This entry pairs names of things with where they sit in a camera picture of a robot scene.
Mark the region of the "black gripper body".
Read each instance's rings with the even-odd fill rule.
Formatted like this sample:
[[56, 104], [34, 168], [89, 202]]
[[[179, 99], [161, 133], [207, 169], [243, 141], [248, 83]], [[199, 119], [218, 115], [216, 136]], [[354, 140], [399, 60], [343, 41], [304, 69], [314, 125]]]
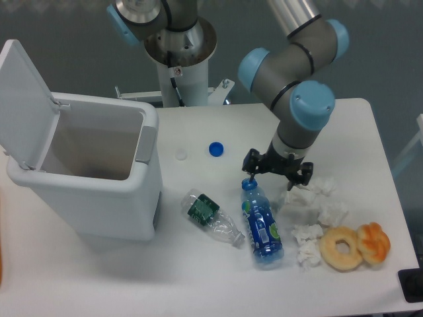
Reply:
[[288, 158], [284, 158], [282, 155], [278, 154], [275, 150], [273, 144], [271, 143], [264, 154], [263, 159], [263, 172], [265, 173], [273, 173], [279, 174], [282, 176], [286, 176], [288, 170], [291, 166], [298, 166], [302, 163], [303, 159], [294, 159], [293, 155], [288, 155]]

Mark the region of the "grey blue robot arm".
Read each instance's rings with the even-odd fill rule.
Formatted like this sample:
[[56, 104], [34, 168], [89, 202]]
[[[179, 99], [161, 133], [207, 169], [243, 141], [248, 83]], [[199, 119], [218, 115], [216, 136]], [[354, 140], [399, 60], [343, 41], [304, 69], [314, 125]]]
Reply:
[[[288, 47], [277, 54], [252, 50], [242, 59], [238, 78], [280, 122], [268, 150], [251, 149], [243, 170], [250, 177], [273, 173], [285, 176], [291, 186], [307, 185], [313, 164], [305, 155], [335, 104], [332, 91], [312, 76], [346, 52], [349, 35], [337, 20], [323, 19], [312, 1], [270, 1], [269, 7]], [[198, 14], [196, 1], [113, 1], [107, 11], [125, 41], [143, 44], [155, 62], [164, 106], [211, 102], [208, 61], [217, 35]]]

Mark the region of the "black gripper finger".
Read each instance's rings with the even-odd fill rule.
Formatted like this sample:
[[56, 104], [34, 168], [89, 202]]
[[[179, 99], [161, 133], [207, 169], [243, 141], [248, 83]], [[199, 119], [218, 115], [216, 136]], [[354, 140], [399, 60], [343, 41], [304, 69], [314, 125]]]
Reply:
[[256, 149], [250, 149], [243, 159], [242, 171], [249, 175], [249, 182], [252, 182], [256, 174], [263, 172], [264, 155]]
[[313, 175], [313, 163], [303, 162], [298, 166], [291, 166], [286, 174], [286, 178], [289, 180], [287, 191], [296, 185], [307, 186]]

